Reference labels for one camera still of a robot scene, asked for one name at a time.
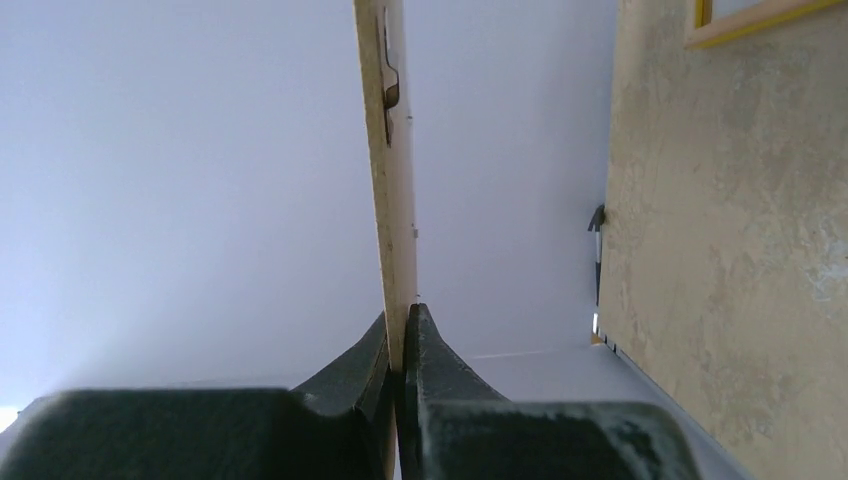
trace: brown textured surface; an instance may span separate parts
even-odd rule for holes
[[[383,89],[394,77],[386,67],[383,44],[383,8],[388,8],[392,65],[400,71],[400,103],[391,110],[392,146],[386,143],[383,119]],[[415,199],[412,190],[412,160],[406,67],[404,63],[403,11],[400,0],[354,0],[359,62],[365,102],[365,126],[374,186],[374,210],[380,251],[380,271],[389,355],[392,370],[403,363],[403,338],[409,306],[418,293],[415,239]]]
[[[848,471],[848,9],[620,1],[600,326],[757,478]]]

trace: white ceiling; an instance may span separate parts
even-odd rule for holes
[[[406,2],[420,293],[469,358],[587,342],[615,3]],[[0,405],[350,346],[359,75],[349,1],[0,3]]]

